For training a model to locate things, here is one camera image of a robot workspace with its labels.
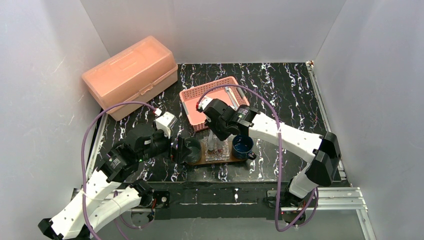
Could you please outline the dark green mug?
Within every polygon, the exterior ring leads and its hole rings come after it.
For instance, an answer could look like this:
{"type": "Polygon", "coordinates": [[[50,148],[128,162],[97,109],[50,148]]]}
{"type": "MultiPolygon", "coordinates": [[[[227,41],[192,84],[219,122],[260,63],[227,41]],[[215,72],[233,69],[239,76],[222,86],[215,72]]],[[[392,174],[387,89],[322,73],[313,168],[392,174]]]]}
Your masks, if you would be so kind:
{"type": "Polygon", "coordinates": [[[198,139],[188,137],[185,139],[185,146],[189,153],[185,157],[185,162],[188,164],[195,164],[202,158],[202,146],[198,139]]]}

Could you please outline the dark blue mug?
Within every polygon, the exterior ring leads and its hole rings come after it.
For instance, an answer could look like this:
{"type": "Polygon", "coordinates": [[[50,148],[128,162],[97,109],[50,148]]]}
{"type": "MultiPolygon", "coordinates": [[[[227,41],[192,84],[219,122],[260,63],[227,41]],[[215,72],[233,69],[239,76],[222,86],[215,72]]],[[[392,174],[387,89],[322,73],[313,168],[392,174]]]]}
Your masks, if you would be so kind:
{"type": "Polygon", "coordinates": [[[231,155],[237,160],[255,160],[254,141],[247,135],[236,135],[231,142],[231,155]]]}

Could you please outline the clear acrylic holder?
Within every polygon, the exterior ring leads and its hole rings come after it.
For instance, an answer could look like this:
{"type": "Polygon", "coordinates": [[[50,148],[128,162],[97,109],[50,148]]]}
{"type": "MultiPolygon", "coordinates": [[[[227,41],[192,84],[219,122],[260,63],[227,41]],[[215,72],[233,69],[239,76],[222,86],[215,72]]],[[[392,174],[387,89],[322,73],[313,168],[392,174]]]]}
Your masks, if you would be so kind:
{"type": "Polygon", "coordinates": [[[227,139],[221,141],[212,131],[209,131],[208,136],[203,138],[202,143],[207,163],[223,162],[230,159],[230,145],[227,139]]]}

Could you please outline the pink perforated plastic basket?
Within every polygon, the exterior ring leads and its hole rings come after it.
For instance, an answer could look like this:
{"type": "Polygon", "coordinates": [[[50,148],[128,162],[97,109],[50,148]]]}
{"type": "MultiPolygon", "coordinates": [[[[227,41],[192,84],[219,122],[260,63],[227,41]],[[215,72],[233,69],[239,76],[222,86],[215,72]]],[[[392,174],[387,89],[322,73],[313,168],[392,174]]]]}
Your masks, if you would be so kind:
{"type": "Polygon", "coordinates": [[[239,88],[230,86],[229,88],[232,88],[232,90],[235,92],[235,96],[237,99],[237,102],[233,99],[234,105],[232,105],[232,102],[227,95],[225,91],[224,85],[227,84],[234,84],[237,85],[238,82],[233,76],[224,77],[218,80],[214,80],[208,83],[201,84],[199,86],[192,87],[190,89],[186,89],[180,92],[179,96],[182,102],[182,106],[185,110],[185,113],[188,117],[189,123],[193,126],[194,130],[196,132],[204,130],[207,128],[205,126],[205,120],[206,116],[203,113],[200,113],[196,110],[196,104],[199,100],[199,98],[203,95],[204,92],[207,90],[220,86],[219,88],[216,88],[210,92],[208,92],[205,96],[212,98],[212,99],[219,99],[223,102],[225,102],[227,105],[237,108],[240,105],[249,105],[249,101],[243,91],[239,88]]]}

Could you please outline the oval wooden tray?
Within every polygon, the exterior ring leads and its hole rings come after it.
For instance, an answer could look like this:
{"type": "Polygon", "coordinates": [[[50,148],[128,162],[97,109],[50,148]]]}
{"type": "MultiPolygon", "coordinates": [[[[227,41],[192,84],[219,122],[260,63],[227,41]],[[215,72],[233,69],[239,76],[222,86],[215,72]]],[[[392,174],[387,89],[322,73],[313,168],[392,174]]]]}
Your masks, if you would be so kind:
{"type": "Polygon", "coordinates": [[[200,155],[200,159],[197,162],[187,162],[186,164],[190,166],[204,166],[213,164],[241,163],[245,161],[247,160],[235,158],[233,155],[230,153],[227,154],[226,152],[214,152],[209,154],[204,151],[200,155]]]}

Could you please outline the white toothpaste tube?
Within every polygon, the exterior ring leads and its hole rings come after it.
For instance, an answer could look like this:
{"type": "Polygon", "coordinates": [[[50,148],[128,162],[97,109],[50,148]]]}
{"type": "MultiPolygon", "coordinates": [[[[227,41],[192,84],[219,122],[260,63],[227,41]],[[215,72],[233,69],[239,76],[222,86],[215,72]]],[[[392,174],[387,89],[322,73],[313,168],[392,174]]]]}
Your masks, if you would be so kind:
{"type": "Polygon", "coordinates": [[[219,139],[217,139],[216,140],[216,151],[218,153],[222,153],[223,152],[223,149],[224,149],[224,142],[221,141],[221,140],[219,140],[219,139]]]}
{"type": "Polygon", "coordinates": [[[215,138],[214,133],[210,130],[207,138],[207,153],[213,154],[215,151],[215,138]]]}

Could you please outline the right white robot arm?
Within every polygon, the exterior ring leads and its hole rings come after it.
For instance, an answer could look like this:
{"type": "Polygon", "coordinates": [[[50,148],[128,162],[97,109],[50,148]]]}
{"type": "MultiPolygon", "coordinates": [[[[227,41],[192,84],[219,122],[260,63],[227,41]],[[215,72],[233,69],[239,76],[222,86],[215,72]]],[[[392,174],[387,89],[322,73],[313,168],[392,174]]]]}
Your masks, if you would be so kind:
{"type": "Polygon", "coordinates": [[[300,202],[314,188],[329,187],[333,183],[341,159],[334,133],[305,132],[272,119],[256,108],[242,104],[234,109],[217,98],[206,97],[196,108],[205,114],[205,125],[222,141],[231,135],[249,136],[280,146],[307,163],[280,195],[282,204],[300,202]]]}

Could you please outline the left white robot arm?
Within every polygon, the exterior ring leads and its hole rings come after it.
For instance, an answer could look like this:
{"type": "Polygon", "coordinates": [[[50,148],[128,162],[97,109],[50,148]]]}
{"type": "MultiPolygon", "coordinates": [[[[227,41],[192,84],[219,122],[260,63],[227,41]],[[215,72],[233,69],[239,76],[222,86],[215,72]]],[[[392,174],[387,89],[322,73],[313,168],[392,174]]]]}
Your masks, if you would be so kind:
{"type": "Polygon", "coordinates": [[[127,138],[113,145],[70,203],[54,217],[38,223],[39,230],[51,240],[88,240],[123,212],[137,206],[150,208],[148,217],[152,221],[160,199],[145,180],[136,180],[111,200],[104,200],[143,160],[165,154],[177,163],[197,162],[202,147],[197,140],[194,147],[190,143],[179,136],[177,143],[172,144],[166,132],[151,126],[131,130],[127,138]]]}

